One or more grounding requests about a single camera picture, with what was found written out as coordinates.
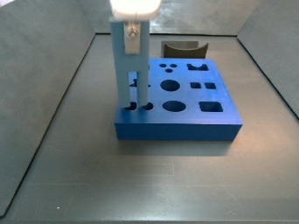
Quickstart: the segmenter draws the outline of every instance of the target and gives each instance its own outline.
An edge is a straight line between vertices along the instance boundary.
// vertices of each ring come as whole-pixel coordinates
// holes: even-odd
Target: shape sorter board
[[[118,139],[233,140],[242,125],[212,59],[149,59],[148,104],[116,109]]]

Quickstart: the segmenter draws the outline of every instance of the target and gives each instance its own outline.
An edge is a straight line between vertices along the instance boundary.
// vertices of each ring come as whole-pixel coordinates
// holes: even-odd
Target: hole
[[[216,85],[212,82],[205,82],[204,86],[205,86],[206,89],[216,89]]]
[[[186,67],[190,71],[209,71],[209,68],[205,64],[201,64],[201,66],[193,66],[192,64],[186,64]]]
[[[136,79],[133,79],[133,84],[129,85],[130,88],[136,88]]]
[[[160,86],[162,90],[173,92],[180,88],[180,83],[176,80],[164,80]]]
[[[198,82],[190,82],[190,88],[201,88],[201,84]]]
[[[154,107],[154,105],[153,105],[150,102],[148,102],[148,103],[142,106],[142,109],[144,109],[144,110],[150,110],[153,107]]]
[[[181,112],[185,110],[185,105],[180,101],[168,101],[162,104],[162,108],[170,112]]]
[[[164,69],[164,71],[169,74],[173,70],[170,68]]]
[[[222,112],[222,108],[217,101],[200,101],[201,112]]]
[[[136,110],[136,103],[130,101],[130,106],[125,110]]]

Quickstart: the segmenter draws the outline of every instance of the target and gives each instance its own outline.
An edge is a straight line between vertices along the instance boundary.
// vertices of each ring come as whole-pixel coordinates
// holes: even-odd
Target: blue foam block
[[[210,59],[150,59],[148,105],[116,109],[118,139],[233,140],[242,125]]]

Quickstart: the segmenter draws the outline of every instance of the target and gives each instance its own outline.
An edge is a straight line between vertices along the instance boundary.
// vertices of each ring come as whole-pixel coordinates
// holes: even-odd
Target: circular hole
[[[169,74],[173,70],[170,68],[164,69],[164,71]]]
[[[154,105],[153,105],[150,102],[148,102],[148,103],[142,106],[142,109],[144,109],[144,110],[150,110],[153,107],[154,107]]]
[[[176,80],[164,80],[160,86],[162,90],[172,92],[180,88],[180,83]]]
[[[185,110],[185,105],[180,101],[168,101],[162,104],[162,108],[170,112],[180,112]]]

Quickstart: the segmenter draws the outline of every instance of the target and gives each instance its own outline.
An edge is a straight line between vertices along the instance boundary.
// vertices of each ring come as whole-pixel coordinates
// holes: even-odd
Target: black object
[[[198,46],[198,41],[162,41],[162,58],[205,59],[209,44]]]

